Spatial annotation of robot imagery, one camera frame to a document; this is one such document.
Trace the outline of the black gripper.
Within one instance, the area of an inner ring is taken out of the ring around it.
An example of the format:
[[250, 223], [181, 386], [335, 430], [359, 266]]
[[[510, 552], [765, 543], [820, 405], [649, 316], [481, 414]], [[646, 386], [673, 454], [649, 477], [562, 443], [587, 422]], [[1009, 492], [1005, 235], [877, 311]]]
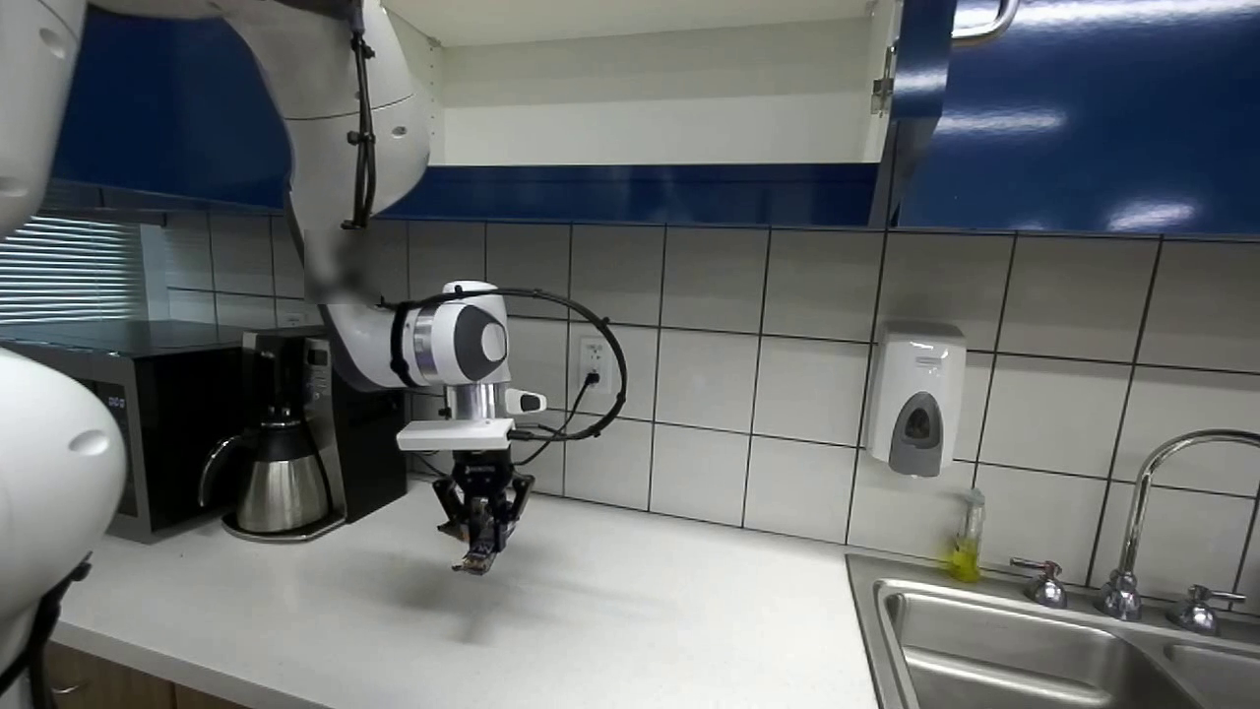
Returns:
[[447, 477], [431, 479], [446, 513], [439, 533], [464, 539], [464, 560], [481, 554], [481, 498], [492, 498], [492, 552], [505, 552], [536, 477], [519, 471], [509, 454], [460, 454]]

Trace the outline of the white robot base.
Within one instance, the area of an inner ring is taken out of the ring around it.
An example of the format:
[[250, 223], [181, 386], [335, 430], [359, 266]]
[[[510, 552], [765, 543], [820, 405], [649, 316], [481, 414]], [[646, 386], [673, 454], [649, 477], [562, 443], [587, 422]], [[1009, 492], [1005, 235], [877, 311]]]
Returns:
[[[85, 0], [0, 0], [0, 232], [51, 181]], [[125, 477], [112, 414], [72, 372], [0, 351], [0, 709], [45, 709], [41, 646]]]

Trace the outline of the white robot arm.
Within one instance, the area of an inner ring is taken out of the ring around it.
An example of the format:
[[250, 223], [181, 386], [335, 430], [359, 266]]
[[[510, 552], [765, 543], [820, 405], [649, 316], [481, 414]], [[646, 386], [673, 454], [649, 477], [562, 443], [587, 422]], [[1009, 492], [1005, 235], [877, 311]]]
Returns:
[[446, 537], [489, 568], [530, 492], [510, 464], [505, 405], [509, 305], [485, 281], [454, 281], [421, 302], [384, 302], [367, 282], [368, 219], [398, 204], [430, 165], [415, 82], [380, 0], [95, 0], [140, 21], [221, 21], [249, 46], [292, 148], [287, 207], [308, 288], [350, 379], [372, 391], [439, 386], [454, 414], [408, 422], [406, 454], [447, 450], [455, 470], [431, 483]]

